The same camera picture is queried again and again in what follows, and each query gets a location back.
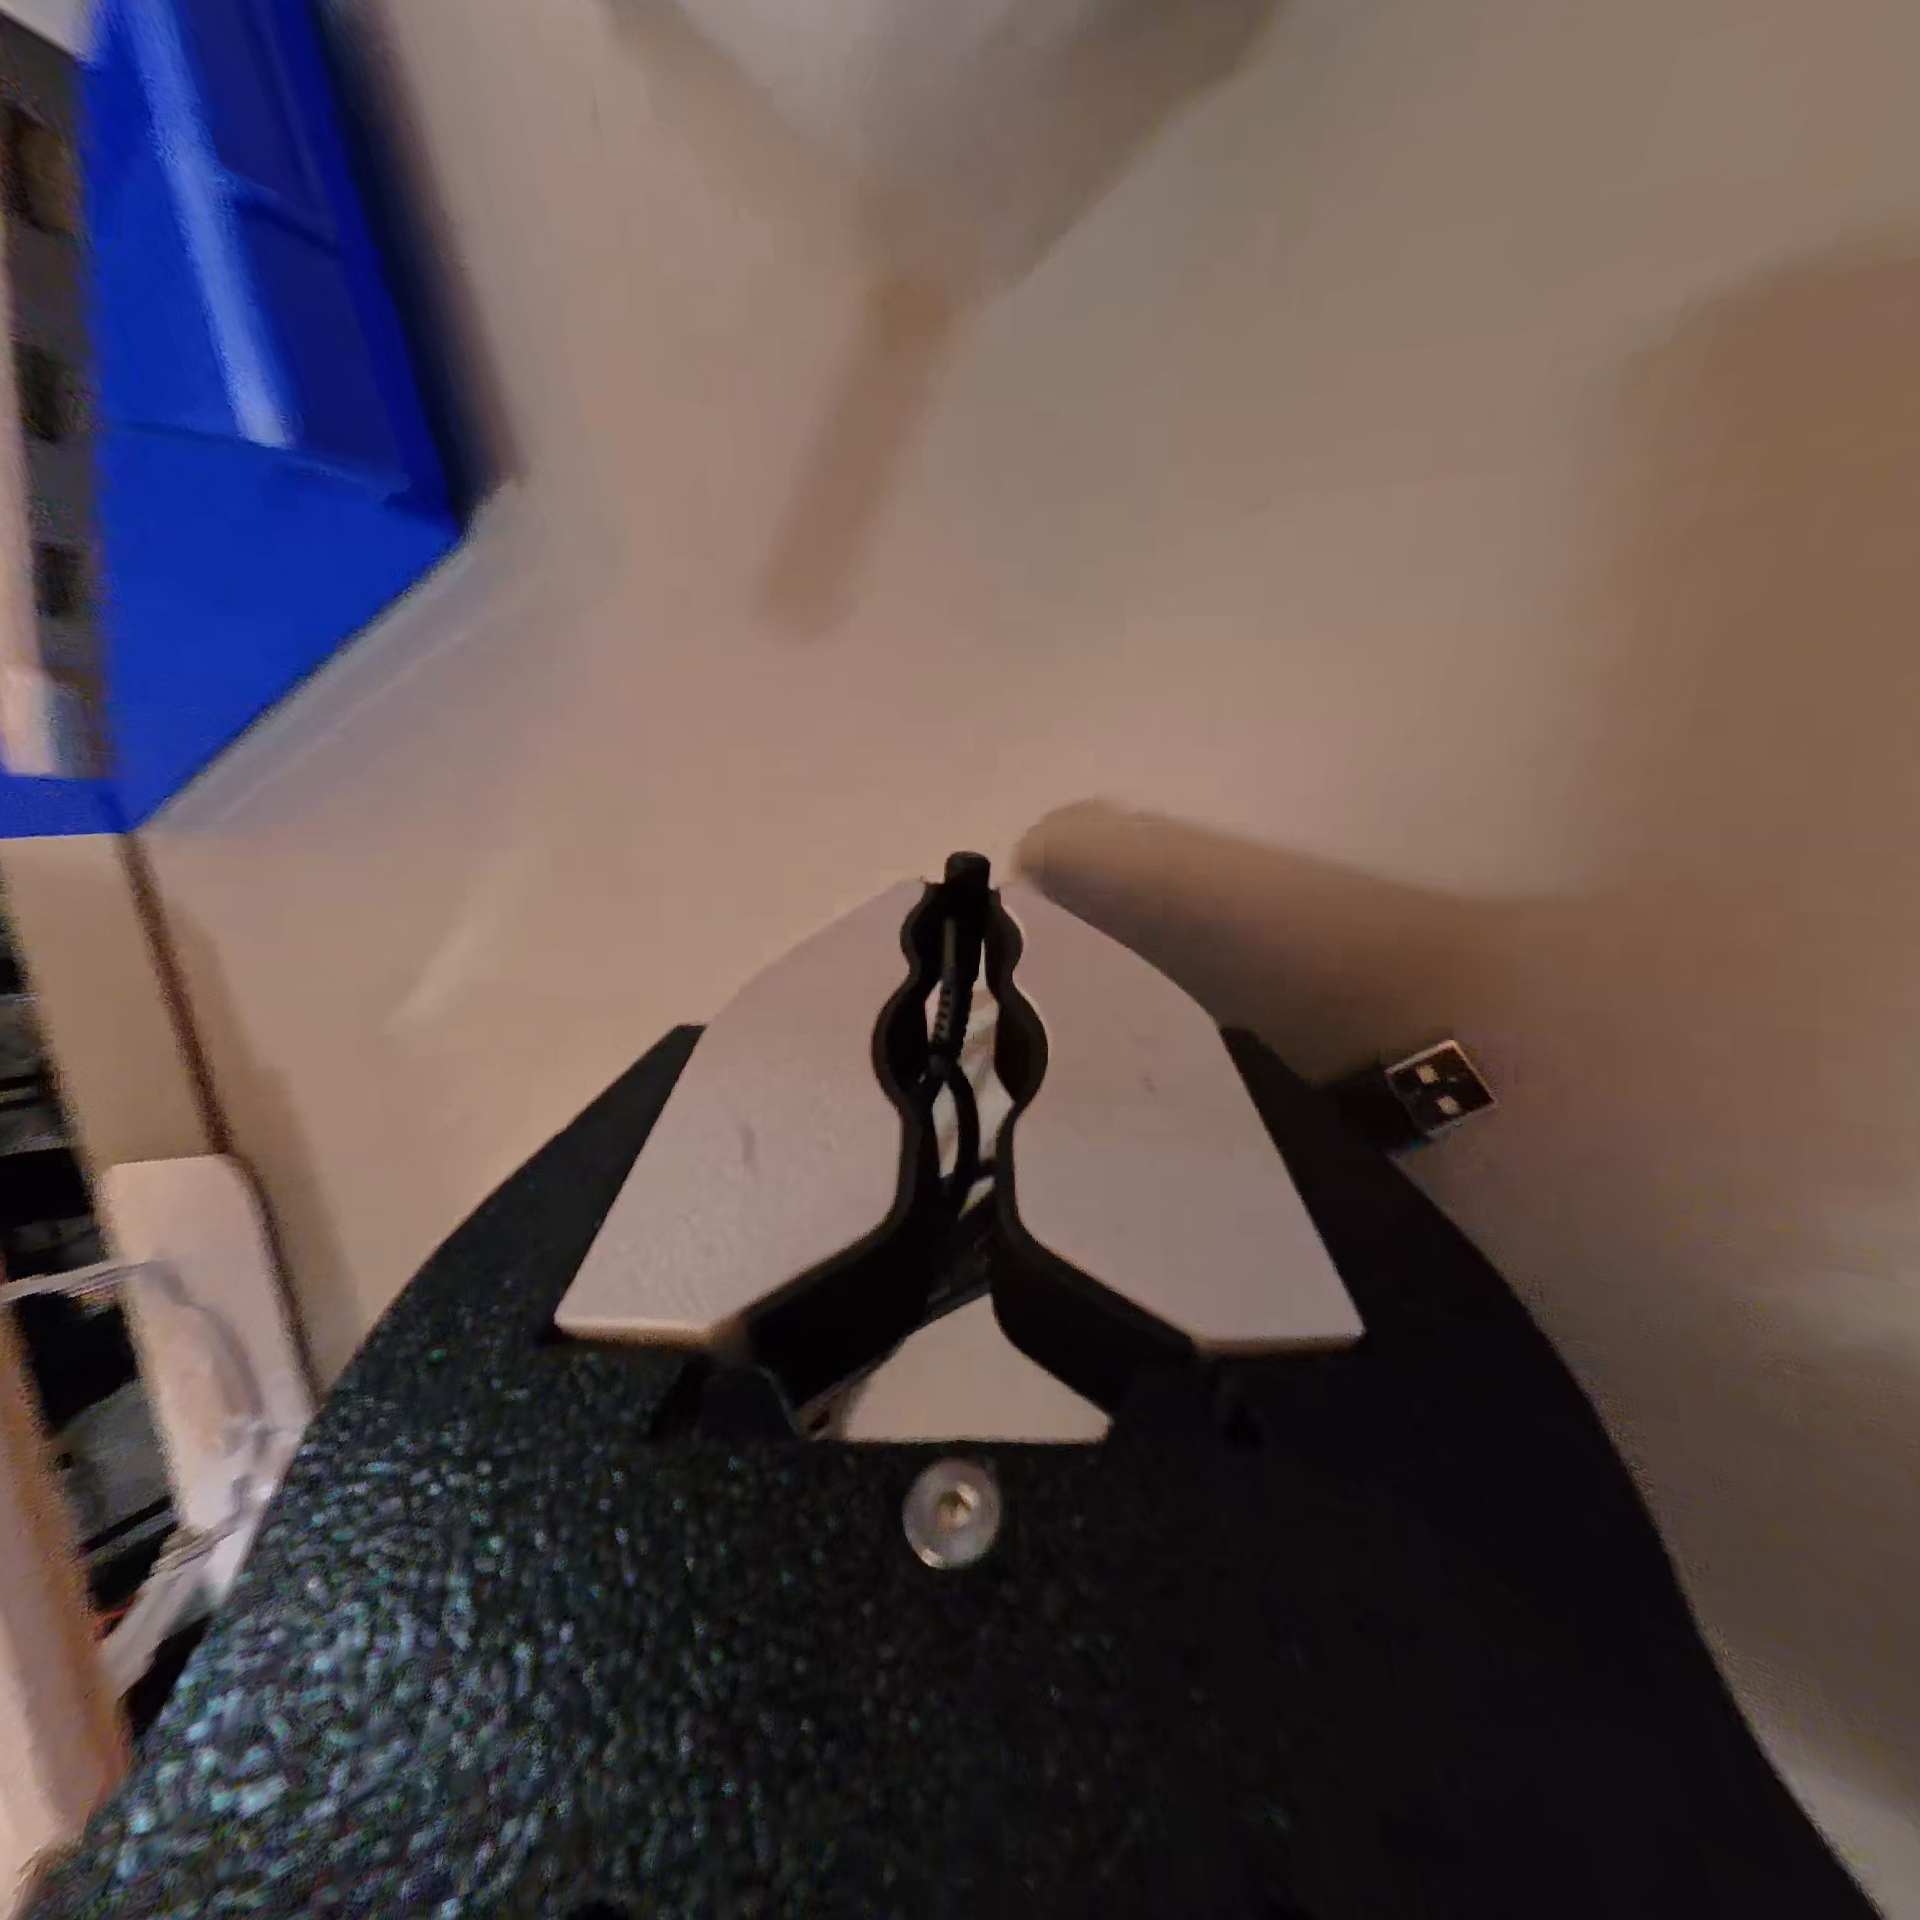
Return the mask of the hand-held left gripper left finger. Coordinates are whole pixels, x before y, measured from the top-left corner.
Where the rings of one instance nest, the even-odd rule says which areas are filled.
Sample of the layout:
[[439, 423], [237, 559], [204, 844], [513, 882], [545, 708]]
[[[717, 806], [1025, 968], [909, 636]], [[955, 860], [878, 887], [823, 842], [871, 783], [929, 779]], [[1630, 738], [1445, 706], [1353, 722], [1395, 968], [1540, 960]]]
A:
[[907, 880], [703, 1029], [556, 1332], [834, 1398], [923, 1321], [975, 1186], [975, 880]]

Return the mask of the blue plastic bin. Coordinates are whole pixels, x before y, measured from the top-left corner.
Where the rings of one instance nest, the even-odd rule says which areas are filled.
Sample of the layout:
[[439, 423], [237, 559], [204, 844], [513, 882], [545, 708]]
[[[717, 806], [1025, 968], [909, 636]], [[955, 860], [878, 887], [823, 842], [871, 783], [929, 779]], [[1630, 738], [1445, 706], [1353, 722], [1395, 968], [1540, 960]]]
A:
[[355, 3], [4, 3], [4, 840], [120, 835], [491, 480]]

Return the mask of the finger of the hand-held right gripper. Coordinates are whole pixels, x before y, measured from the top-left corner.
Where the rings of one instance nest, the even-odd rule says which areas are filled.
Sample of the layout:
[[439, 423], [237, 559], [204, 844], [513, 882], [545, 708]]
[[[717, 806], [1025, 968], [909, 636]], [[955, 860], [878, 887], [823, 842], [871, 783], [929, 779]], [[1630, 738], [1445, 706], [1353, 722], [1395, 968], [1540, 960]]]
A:
[[912, 191], [871, 109], [882, 3], [611, 1], [644, 113], [708, 177], [869, 277], [927, 277]]
[[929, 249], [1020, 277], [1255, 53], [1273, 1], [995, 3], [929, 111]]

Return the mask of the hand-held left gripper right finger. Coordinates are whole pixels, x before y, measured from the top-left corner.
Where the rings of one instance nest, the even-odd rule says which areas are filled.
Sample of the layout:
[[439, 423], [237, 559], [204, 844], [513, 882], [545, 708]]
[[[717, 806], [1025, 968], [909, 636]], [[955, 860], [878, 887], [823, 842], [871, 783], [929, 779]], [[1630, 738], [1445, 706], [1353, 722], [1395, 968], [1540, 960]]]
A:
[[1232, 1045], [1172, 978], [1009, 880], [982, 950], [1006, 1113], [995, 1317], [1117, 1414], [1162, 1375], [1353, 1348], [1362, 1319]]

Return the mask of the document stand with tan board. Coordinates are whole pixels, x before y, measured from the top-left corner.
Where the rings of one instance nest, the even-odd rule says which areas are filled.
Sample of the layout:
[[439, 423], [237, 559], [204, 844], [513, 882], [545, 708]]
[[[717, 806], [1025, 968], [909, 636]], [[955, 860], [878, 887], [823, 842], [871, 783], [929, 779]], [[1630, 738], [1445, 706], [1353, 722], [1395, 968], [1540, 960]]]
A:
[[97, 1185], [108, 1258], [4, 1283], [4, 1305], [106, 1297], [133, 1341], [177, 1525], [102, 1638], [131, 1692], [228, 1599], [315, 1414], [267, 1213], [231, 1156], [127, 1161]]

